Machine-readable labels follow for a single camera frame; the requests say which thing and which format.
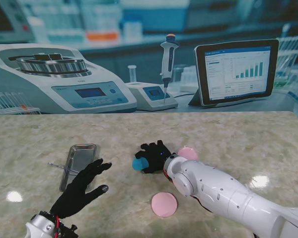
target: table surface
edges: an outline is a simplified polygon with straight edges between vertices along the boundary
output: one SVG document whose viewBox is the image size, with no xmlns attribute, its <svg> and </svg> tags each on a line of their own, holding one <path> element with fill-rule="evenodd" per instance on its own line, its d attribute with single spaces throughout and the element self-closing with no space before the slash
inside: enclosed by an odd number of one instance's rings
<svg viewBox="0 0 298 238">
<path fill-rule="evenodd" d="M 252 237 L 183 197 L 163 174 L 132 169 L 139 146 L 159 139 L 171 152 L 193 147 L 205 164 L 259 195 L 298 207 L 298 119 L 290 112 L 0 116 L 0 237 L 23 237 L 25 223 L 51 208 L 61 195 L 62 171 L 47 163 L 65 164 L 70 147 L 82 143 L 97 144 L 113 166 L 93 185 L 107 184 L 109 191 L 64 220 L 78 226 L 80 237 Z M 10 191 L 20 194 L 19 202 L 8 201 Z M 158 192 L 176 196 L 172 217 L 151 210 Z"/>
</svg>

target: pink round lid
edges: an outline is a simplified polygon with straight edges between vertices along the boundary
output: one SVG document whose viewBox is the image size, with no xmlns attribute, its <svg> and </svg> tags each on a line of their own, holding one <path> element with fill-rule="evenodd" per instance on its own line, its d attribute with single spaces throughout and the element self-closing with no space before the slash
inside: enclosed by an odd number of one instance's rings
<svg viewBox="0 0 298 238">
<path fill-rule="evenodd" d="M 182 147 L 178 151 L 178 156 L 181 156 L 187 160 L 198 160 L 198 152 L 191 147 Z"/>
<path fill-rule="evenodd" d="M 177 210 L 178 204 L 171 193 L 160 192 L 152 198 L 151 207 L 157 216 L 170 217 Z"/>
</svg>

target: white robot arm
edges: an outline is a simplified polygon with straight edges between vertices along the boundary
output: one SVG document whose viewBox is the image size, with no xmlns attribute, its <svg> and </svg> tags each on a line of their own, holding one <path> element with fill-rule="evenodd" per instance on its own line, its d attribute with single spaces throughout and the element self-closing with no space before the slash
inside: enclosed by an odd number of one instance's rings
<svg viewBox="0 0 298 238">
<path fill-rule="evenodd" d="M 78 238 L 75 233 L 77 226 L 72 225 L 69 229 L 59 222 L 59 228 L 56 226 L 56 218 L 48 212 L 40 212 L 32 217 L 26 225 L 25 238 Z"/>
<path fill-rule="evenodd" d="M 196 198 L 207 210 L 243 224 L 260 238 L 298 238 L 298 208 L 273 203 L 199 161 L 171 155 L 163 171 L 182 195 Z"/>
</svg>

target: stainless steel tray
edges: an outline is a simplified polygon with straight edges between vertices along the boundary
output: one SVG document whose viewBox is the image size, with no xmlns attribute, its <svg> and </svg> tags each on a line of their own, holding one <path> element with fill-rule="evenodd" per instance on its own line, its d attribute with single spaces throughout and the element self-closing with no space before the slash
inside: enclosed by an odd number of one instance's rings
<svg viewBox="0 0 298 238">
<path fill-rule="evenodd" d="M 96 159 L 96 151 L 97 146 L 95 144 L 80 144 L 80 145 L 73 145 L 70 148 L 68 159 L 65 164 L 66 169 L 81 171 L 85 169 L 85 167 L 93 162 Z M 68 170 L 64 170 L 61 184 L 60 184 L 60 191 L 64 192 L 67 185 L 70 184 L 73 179 L 76 177 L 76 174 L 70 172 Z M 86 191 L 90 189 L 90 184 L 87 186 Z"/>
</svg>

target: black rubber glove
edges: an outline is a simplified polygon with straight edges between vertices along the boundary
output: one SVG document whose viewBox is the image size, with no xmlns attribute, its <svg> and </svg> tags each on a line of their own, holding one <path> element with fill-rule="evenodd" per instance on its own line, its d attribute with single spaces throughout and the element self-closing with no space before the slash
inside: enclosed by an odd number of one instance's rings
<svg viewBox="0 0 298 238">
<path fill-rule="evenodd" d="M 137 159 L 139 159 L 140 157 L 144 157 L 147 159 L 149 167 L 143 169 L 145 174 L 152 174 L 156 171 L 163 170 L 164 162 L 169 156 L 171 156 L 170 151 L 163 144 L 162 140 L 159 140 L 157 144 L 142 144 L 140 148 L 142 148 L 144 151 L 138 151 L 135 154 L 135 157 Z"/>
<path fill-rule="evenodd" d="M 108 170 L 112 164 L 102 164 L 103 160 L 95 160 L 79 172 L 65 192 L 59 197 L 51 208 L 51 214 L 59 218 L 70 217 L 83 209 L 91 201 L 108 191 L 107 185 L 101 185 L 90 193 L 85 194 L 87 186 L 93 181 L 96 175 Z"/>
</svg>

